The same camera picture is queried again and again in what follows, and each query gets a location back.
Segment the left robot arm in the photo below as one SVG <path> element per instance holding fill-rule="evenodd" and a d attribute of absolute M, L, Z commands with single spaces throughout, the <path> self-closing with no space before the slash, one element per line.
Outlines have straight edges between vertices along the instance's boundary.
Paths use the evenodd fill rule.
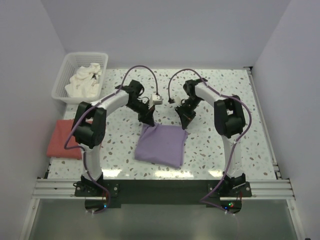
<path fill-rule="evenodd" d="M 107 117 L 121 107 L 137 113 L 138 121 L 149 126 L 155 125 L 155 101 L 160 97 L 141 100 L 145 88 L 136 80 L 129 85 L 118 85 L 115 91 L 93 102 L 81 102 L 76 111 L 71 134 L 81 150 L 83 172 L 81 181 L 87 182 L 86 191 L 99 196 L 104 190 L 103 171 L 100 163 L 100 147 L 106 135 Z"/>

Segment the purple t shirt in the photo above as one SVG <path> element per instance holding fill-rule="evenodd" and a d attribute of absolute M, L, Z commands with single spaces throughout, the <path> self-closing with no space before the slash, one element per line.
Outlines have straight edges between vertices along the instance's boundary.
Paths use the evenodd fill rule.
<path fill-rule="evenodd" d="M 144 124 L 134 151 L 134 159 L 178 169 L 184 162 L 188 132 L 179 126 Z"/>

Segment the white crumpled t shirt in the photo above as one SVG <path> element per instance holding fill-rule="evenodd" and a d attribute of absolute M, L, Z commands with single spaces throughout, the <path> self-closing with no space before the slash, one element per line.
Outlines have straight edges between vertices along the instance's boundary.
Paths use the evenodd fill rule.
<path fill-rule="evenodd" d="M 98 95 L 102 69 L 99 63 L 92 62 L 88 67 L 81 66 L 69 79 L 64 88 L 70 98 L 93 98 Z"/>

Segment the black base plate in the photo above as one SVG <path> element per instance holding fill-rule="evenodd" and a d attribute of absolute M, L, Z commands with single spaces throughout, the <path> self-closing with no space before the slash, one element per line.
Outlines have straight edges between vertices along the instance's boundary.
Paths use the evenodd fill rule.
<path fill-rule="evenodd" d="M 122 205 L 198 205 L 201 199 L 237 213 L 242 199 L 252 197 L 249 182 L 237 187 L 218 180 L 101 179 L 98 183 L 83 178 L 73 184 L 75 197 L 84 198 L 85 209 L 96 213 Z"/>

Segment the white plastic laundry basket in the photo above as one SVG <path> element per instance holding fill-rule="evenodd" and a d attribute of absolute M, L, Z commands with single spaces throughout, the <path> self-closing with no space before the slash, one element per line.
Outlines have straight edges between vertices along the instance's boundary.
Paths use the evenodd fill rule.
<path fill-rule="evenodd" d="M 93 102 L 100 98 L 108 55 L 101 52 L 72 52 L 65 56 L 51 96 L 67 104 Z"/>

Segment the aluminium front rail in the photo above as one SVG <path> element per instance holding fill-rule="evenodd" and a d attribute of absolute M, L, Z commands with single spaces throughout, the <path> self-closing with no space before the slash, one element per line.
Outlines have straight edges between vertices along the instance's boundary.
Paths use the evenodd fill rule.
<path fill-rule="evenodd" d="M 249 180 L 230 191 L 214 190 L 217 180 L 120 180 L 108 179 L 106 188 L 113 199 L 176 199 L 188 196 L 196 200 L 205 195 L 221 200 L 293 200 L 289 180 Z M 38 179 L 32 197 L 38 199 L 101 199 L 103 190 L 83 186 L 76 179 Z"/>

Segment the folded red t shirt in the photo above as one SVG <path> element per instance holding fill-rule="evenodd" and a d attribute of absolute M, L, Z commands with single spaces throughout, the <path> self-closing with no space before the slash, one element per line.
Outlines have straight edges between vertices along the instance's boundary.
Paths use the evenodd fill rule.
<path fill-rule="evenodd" d="M 79 148 L 65 149 L 64 145 L 73 126 L 73 119 L 56 121 L 54 131 L 49 141 L 46 156 L 49 158 L 82 159 L 82 153 Z"/>

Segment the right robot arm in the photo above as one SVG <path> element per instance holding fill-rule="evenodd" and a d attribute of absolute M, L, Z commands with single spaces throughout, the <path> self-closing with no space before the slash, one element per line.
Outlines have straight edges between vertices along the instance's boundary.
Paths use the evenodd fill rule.
<path fill-rule="evenodd" d="M 221 97 L 214 93 L 200 80 L 187 80 L 183 89 L 188 98 L 175 102 L 175 107 L 182 129 L 186 129 L 196 116 L 195 109 L 201 101 L 205 101 L 213 107 L 214 127 L 221 136 L 225 156 L 225 174 L 223 180 L 223 192 L 230 197 L 235 196 L 241 185 L 246 182 L 246 176 L 242 168 L 242 151 L 238 138 L 246 126 L 243 107 L 240 98 L 236 95 L 232 98 Z"/>

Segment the aluminium side rail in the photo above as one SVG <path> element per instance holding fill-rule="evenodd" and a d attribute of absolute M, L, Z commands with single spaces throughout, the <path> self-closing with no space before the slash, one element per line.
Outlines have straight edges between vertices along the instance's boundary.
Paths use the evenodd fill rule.
<path fill-rule="evenodd" d="M 269 151 L 269 154 L 271 156 L 271 161 L 272 161 L 272 166 L 273 166 L 273 171 L 274 171 L 275 178 L 277 180 L 282 180 L 283 179 L 282 178 L 282 174 L 281 174 L 281 171 L 280 171 L 280 168 L 279 168 L 279 164 L 278 164 L 277 158 L 275 156 L 275 152 L 274 152 L 274 149 L 273 149 L 273 146 L 272 146 L 272 142 L 271 142 L 270 134 L 269 134 L 269 131 L 268 131 L 268 128 L 267 128 L 265 116 L 264 116 L 264 113 L 263 113 L 263 110 L 262 110 L 262 106 L 261 106 L 261 102 L 260 102 L 260 99 L 259 99 L 259 96 L 258 96 L 258 92 L 257 92 L 256 86 L 255 86 L 255 82 L 254 82 L 254 78 L 253 78 L 253 74 L 252 74 L 252 68 L 253 67 L 250 66 L 250 67 L 244 67 L 244 68 L 246 69 L 246 72 L 248 74 L 248 78 L 249 78 L 250 85 L 251 85 L 251 88 L 252 88 L 252 91 L 253 91 L 254 99 L 255 99 L 255 102 L 256 102 L 256 105 L 257 105 L 257 111 L 258 111 L 258 114 L 259 114 L 259 117 L 260 117 L 260 121 L 261 121 L 261 124 L 262 124 L 262 127 L 263 127 L 266 143 L 267 143 L 267 146 L 268 146 L 268 151 Z"/>

